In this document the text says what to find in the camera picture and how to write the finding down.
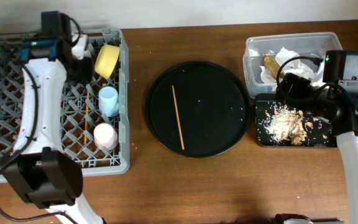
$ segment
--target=paper towel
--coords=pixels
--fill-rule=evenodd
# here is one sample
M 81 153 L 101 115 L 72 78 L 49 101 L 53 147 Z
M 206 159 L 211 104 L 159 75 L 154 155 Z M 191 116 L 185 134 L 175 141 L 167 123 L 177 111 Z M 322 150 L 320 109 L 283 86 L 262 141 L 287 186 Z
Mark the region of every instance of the paper towel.
M 287 60 L 298 57 L 299 54 L 293 50 L 287 50 L 284 47 L 281 48 L 281 51 L 276 55 L 275 60 L 281 66 Z M 266 84 L 275 84 L 276 79 L 273 78 L 272 74 L 269 70 L 267 70 L 264 66 L 260 66 L 262 69 L 262 73 L 260 74 L 260 79 L 262 82 Z M 294 60 L 290 63 L 286 64 L 283 68 L 284 73 L 293 73 L 295 75 L 299 75 L 303 78 L 307 78 L 312 81 L 313 86 L 321 86 L 323 84 L 323 72 L 324 72 L 324 62 L 320 64 L 318 71 L 315 73 L 313 69 L 307 66 L 305 63 L 301 62 L 301 60 Z

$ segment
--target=black plate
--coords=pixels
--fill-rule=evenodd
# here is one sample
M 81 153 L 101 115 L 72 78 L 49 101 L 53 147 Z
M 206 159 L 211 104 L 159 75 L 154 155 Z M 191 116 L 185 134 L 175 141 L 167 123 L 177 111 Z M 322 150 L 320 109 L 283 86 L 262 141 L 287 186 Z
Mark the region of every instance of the black plate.
M 180 117 L 185 150 L 173 102 Z M 189 157 L 208 157 L 228 150 L 250 123 L 250 99 L 241 81 L 210 62 L 186 62 L 165 71 L 152 85 L 145 113 L 155 137 L 170 150 Z

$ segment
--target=table surface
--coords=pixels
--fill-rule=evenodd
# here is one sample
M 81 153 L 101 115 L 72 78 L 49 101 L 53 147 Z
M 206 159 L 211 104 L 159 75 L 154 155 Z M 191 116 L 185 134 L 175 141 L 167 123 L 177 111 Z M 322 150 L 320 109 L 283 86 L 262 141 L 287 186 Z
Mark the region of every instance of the table surface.
M 193 159 L 164 148 L 145 120 L 147 91 L 169 67 L 207 60 L 244 83 L 247 38 L 306 32 L 334 32 L 343 49 L 358 50 L 358 21 L 123 30 L 130 49 L 131 168 L 123 175 L 84 179 L 83 192 L 92 208 L 108 223 L 246 222 L 277 213 L 347 222 L 338 149 L 260 147 L 253 123 L 232 149 Z M 44 212 L 22 203 L 7 184 L 0 184 L 0 205 L 15 217 Z M 56 222 L 55 217 L 34 221 Z M 0 223 L 9 221 L 0 216 Z

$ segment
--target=gray dish rack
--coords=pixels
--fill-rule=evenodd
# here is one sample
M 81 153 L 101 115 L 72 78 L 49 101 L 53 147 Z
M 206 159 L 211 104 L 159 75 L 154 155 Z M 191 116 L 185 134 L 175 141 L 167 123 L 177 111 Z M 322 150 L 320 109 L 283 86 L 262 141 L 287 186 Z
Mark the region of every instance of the gray dish rack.
M 63 152 L 82 167 L 84 177 L 123 174 L 129 168 L 130 128 L 127 112 L 127 84 L 129 82 L 128 46 L 119 29 L 85 30 L 89 34 L 88 49 L 94 58 L 104 44 L 120 46 L 119 61 L 113 74 L 105 80 L 98 74 L 86 86 L 66 84 L 61 98 L 60 136 Z M 19 57 L 16 48 L 33 34 L 0 35 L 0 157 L 12 152 L 19 133 L 23 102 L 21 67 L 14 61 Z M 101 115 L 98 91 L 113 86 L 119 92 L 119 116 Z M 88 129 L 85 131 L 85 120 Z M 98 149 L 93 141 L 93 128 L 102 122 L 110 123 L 118 132 L 119 144 L 112 151 Z M 0 182 L 6 182 L 0 175 Z

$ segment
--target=chopstick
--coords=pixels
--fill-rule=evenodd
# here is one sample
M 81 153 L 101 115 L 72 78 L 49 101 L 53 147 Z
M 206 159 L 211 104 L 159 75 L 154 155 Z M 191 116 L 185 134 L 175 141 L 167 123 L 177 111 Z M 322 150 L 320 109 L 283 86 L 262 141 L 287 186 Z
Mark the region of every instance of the chopstick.
M 90 98 L 90 92 L 87 91 L 87 92 L 86 92 L 86 99 L 88 100 L 89 98 Z M 85 115 L 88 115 L 89 110 L 90 110 L 90 108 L 89 108 L 88 104 L 86 104 Z M 88 122 L 87 122 L 86 119 L 85 119 L 85 131 L 86 131 L 87 129 L 88 129 Z M 86 135 L 84 135 L 84 145 L 85 145 L 85 144 L 86 144 Z
M 177 98 L 175 96 L 175 88 L 173 87 L 173 85 L 172 85 L 172 93 L 173 93 L 173 102 L 175 103 L 175 111 L 177 113 L 177 121 L 178 121 L 178 129 L 179 129 L 181 149 L 185 150 L 185 145 L 183 143 L 183 137 L 181 135 L 181 127 L 180 127 L 180 120 L 179 120 L 179 113 L 178 113 Z

